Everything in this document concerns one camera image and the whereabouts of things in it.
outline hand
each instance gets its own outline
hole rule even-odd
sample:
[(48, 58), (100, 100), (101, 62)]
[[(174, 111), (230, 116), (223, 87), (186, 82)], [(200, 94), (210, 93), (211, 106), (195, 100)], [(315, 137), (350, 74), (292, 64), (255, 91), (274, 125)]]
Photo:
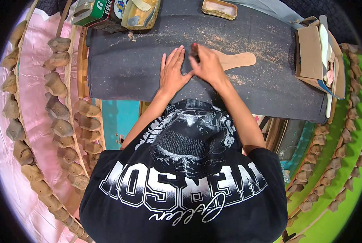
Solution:
[(190, 71), (183, 76), (181, 74), (181, 65), (184, 61), (184, 46), (175, 48), (166, 60), (166, 53), (162, 56), (161, 79), (158, 93), (171, 94), (173, 96), (181, 90), (184, 85), (193, 77), (194, 72)]
[(193, 57), (189, 56), (190, 64), (197, 76), (207, 81), (216, 90), (228, 81), (221, 67), (219, 57), (211, 49), (198, 45), (198, 57), (200, 63), (197, 63)]

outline black t-shirt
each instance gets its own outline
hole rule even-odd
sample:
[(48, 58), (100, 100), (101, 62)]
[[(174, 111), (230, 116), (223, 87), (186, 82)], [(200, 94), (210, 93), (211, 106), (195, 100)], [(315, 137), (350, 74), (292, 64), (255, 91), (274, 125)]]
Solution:
[(244, 156), (225, 111), (183, 100), (101, 153), (80, 219), (96, 243), (270, 243), (287, 223), (280, 162), (264, 148)]

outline person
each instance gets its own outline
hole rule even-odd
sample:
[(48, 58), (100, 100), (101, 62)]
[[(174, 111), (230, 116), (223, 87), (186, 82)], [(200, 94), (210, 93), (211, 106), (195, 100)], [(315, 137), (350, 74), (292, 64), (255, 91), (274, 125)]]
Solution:
[[(79, 210), (96, 243), (273, 242), (286, 228), (277, 154), (218, 56), (198, 45), (200, 63), (189, 56), (193, 70), (183, 76), (184, 55), (183, 46), (163, 55), (153, 101), (121, 150), (98, 159)], [(193, 75), (227, 111), (193, 99), (169, 104)]]

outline cardboard box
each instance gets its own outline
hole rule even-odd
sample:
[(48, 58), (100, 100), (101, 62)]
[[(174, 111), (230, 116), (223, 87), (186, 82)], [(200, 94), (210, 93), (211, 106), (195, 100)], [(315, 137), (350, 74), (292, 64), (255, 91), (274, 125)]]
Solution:
[(330, 91), (323, 82), (321, 44), (318, 25), (299, 28), (296, 33), (296, 78), (331, 94), (338, 100), (345, 98), (345, 71), (343, 53), (338, 42), (331, 35), (332, 50), (339, 62), (339, 71), (335, 80), (334, 90)]

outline wooden insole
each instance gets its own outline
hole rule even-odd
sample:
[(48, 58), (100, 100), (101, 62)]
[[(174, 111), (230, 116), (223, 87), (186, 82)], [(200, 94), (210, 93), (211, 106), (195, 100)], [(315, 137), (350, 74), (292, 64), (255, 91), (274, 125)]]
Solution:
[(243, 52), (235, 55), (227, 55), (218, 50), (212, 50), (219, 56), (223, 70), (229, 70), (240, 66), (252, 66), (256, 63), (255, 55), (251, 52)]

